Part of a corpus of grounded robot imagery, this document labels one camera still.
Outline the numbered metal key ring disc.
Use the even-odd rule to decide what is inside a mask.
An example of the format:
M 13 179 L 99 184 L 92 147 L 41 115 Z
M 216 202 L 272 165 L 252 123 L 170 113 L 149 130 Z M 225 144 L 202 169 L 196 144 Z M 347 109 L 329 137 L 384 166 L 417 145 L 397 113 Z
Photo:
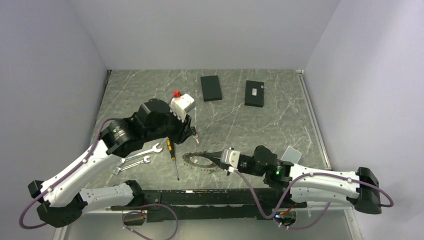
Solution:
M 186 166 L 197 168 L 201 171 L 212 171 L 217 169 L 217 165 L 208 158 L 207 149 L 201 151 L 187 152 L 181 157 Z

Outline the black head key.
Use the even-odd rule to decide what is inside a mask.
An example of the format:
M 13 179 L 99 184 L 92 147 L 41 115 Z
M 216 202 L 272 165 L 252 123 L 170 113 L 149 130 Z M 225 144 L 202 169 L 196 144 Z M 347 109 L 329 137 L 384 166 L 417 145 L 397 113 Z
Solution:
M 192 131 L 192 138 L 196 141 L 196 143 L 199 145 L 200 144 L 200 141 L 199 141 L 199 135 L 198 135 L 198 132 L 197 132 L 197 130 L 196 130 L 196 128 L 194 127 L 194 126 L 192 126 L 191 128 L 191 131 Z

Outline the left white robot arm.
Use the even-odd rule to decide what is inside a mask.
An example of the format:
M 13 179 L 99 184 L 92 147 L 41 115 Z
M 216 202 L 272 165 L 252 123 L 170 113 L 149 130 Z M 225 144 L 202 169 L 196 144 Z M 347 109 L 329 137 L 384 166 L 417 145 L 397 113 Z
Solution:
M 145 203 L 142 188 L 135 180 L 113 187 L 87 189 L 102 169 L 117 164 L 145 143 L 168 138 L 182 144 L 189 138 L 195 100 L 188 94 L 169 102 L 152 98 L 130 117 L 109 118 L 100 126 L 93 144 L 69 166 L 48 180 L 28 185 L 43 225 L 67 226 L 81 215 L 106 207 L 139 209 Z

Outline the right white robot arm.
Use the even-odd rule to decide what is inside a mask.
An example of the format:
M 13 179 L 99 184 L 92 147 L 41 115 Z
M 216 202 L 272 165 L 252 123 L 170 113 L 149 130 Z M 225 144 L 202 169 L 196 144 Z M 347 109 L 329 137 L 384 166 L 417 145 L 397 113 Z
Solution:
M 201 152 L 200 156 L 223 170 L 262 177 L 264 184 L 282 189 L 275 194 L 276 203 L 282 208 L 293 202 L 328 202 L 352 206 L 365 214 L 382 212 L 379 181 L 367 167 L 356 171 L 310 168 L 280 160 L 263 145 L 257 146 L 251 156 L 234 149 Z

